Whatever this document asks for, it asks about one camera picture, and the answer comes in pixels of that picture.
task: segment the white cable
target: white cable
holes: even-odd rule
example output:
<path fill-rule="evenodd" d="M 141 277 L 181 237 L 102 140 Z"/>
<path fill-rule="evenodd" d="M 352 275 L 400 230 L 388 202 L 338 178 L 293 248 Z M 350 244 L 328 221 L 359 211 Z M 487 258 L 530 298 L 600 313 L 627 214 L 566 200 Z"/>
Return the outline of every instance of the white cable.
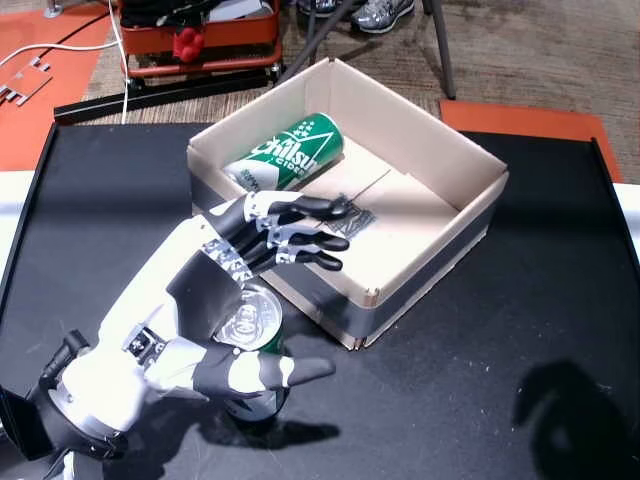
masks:
<path fill-rule="evenodd" d="M 120 123 L 124 125 L 127 120 L 127 102 L 129 101 L 129 68 L 127 67 L 127 56 L 124 54 L 124 48 L 122 47 L 122 38 L 118 27 L 116 26 L 116 19 L 113 15 L 112 0 L 109 0 L 109 17 L 111 17 L 111 27 L 113 28 L 113 34 L 116 36 L 116 44 L 120 50 L 120 56 L 122 57 L 122 65 L 124 66 L 124 99 L 122 102 L 122 120 Z"/>
<path fill-rule="evenodd" d="M 96 45 L 94 47 L 73 47 L 71 45 L 62 45 L 60 43 L 35 43 L 33 45 L 27 45 L 26 47 L 20 47 L 13 53 L 7 55 L 1 62 L 0 67 L 11 60 L 16 55 L 26 52 L 27 50 L 35 50 L 36 48 L 55 48 L 57 50 L 72 50 L 74 52 L 89 52 L 91 50 L 102 50 L 103 48 L 115 47 L 118 42 L 111 42 L 105 45 Z"/>

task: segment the screw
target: screw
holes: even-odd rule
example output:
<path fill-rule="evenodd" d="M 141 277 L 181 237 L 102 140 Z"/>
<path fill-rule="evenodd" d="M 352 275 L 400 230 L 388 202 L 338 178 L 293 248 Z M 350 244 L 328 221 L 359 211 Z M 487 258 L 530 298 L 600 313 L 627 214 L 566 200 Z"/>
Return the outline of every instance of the screw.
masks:
<path fill-rule="evenodd" d="M 144 349 L 144 345 L 142 345 L 142 342 L 138 339 L 135 339 L 133 342 L 131 342 L 131 348 L 136 351 L 139 352 L 140 350 Z"/>

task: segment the white robotic hand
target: white robotic hand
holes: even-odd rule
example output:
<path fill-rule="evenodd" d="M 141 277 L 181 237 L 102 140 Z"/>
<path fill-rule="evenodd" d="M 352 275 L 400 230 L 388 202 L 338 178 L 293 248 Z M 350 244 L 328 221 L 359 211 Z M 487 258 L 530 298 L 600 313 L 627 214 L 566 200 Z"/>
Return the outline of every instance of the white robotic hand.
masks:
<path fill-rule="evenodd" d="M 254 274 L 293 262 L 339 270 L 323 250 L 348 242 L 294 222 L 340 218 L 347 209 L 342 200 L 259 192 L 183 221 L 113 304 L 93 349 L 72 332 L 26 399 L 0 387 L 7 433 L 30 459 L 59 450 L 107 458 L 126 448 L 122 433 L 152 390 L 248 398 L 330 375 L 328 360 L 244 352 L 211 335 Z M 37 444 L 21 441 L 23 428 Z"/>

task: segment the cable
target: cable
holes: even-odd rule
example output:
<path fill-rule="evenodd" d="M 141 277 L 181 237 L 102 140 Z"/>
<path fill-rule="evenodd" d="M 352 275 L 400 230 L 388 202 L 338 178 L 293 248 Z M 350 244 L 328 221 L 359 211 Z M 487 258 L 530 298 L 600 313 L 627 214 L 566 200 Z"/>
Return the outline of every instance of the cable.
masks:
<path fill-rule="evenodd" d="M 76 28 L 75 30 L 69 32 L 68 34 L 66 34 L 64 37 L 62 37 L 60 40 L 57 40 L 55 43 L 64 43 L 67 40 L 69 40 L 71 37 L 73 37 L 76 33 L 84 30 L 85 28 L 87 28 L 90 25 L 93 25 L 96 22 L 99 22 L 100 20 L 102 20 L 103 18 L 109 16 L 109 10 L 105 10 L 103 14 L 98 15 L 97 17 L 89 20 L 87 23 L 84 23 L 82 25 L 80 25 L 78 28 Z M 49 53 L 51 50 L 53 50 L 52 48 L 49 48 L 47 50 L 45 50 L 42 55 L 39 55 L 40 58 L 44 57 L 47 53 Z"/>
<path fill-rule="evenodd" d="M 124 54 L 124 48 L 122 47 L 122 38 L 118 27 L 116 26 L 116 19 L 113 15 L 112 0 L 109 1 L 109 16 L 111 17 L 111 27 L 113 28 L 113 34 L 116 36 L 116 44 L 120 50 L 120 56 L 122 57 L 122 65 L 124 68 L 124 100 L 122 102 L 122 119 L 120 123 L 124 125 L 127 121 L 127 102 L 129 101 L 129 68 L 127 67 L 127 56 Z"/>
<path fill-rule="evenodd" d="M 34 50 L 36 48 L 48 48 L 49 50 L 53 50 L 53 49 L 72 50 L 74 52 L 89 52 L 89 51 L 92 51 L 92 50 L 102 50 L 103 48 L 115 47 L 117 44 L 118 44 L 118 42 L 111 42 L 111 43 L 106 43 L 104 45 L 96 45 L 94 47 L 73 47 L 71 45 L 61 45 L 59 43 L 35 43 L 33 45 L 27 45 L 26 47 L 21 47 L 18 50 L 16 50 L 15 52 L 10 53 L 7 57 L 5 57 L 0 62 L 0 67 L 2 65 L 4 65 L 5 63 L 7 63 L 9 60 L 11 60 L 16 55 L 18 55 L 18 54 L 20 54 L 20 53 L 22 53 L 24 51 L 27 51 L 27 50 Z"/>

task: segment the gray carpet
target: gray carpet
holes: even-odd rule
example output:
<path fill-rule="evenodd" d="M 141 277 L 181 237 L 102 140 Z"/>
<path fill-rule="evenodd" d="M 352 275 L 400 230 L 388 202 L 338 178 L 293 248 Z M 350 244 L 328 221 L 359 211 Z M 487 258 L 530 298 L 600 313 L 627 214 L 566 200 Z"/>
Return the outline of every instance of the gray carpet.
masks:
<path fill-rule="evenodd" d="M 0 12 L 40 8 L 2 0 Z M 603 119 L 626 181 L 640 183 L 640 2 L 638 0 L 444 0 L 459 100 L 557 108 Z M 304 43 L 296 11 L 281 16 L 285 61 Z M 339 56 L 439 115 L 441 71 L 433 22 L 412 16 L 382 36 L 341 24 L 318 58 Z M 101 55 L 86 97 L 122 88 L 116 49 Z M 213 122 L 257 97 L 240 92 L 129 114 L 130 122 Z M 94 123 L 117 122 L 118 116 Z"/>

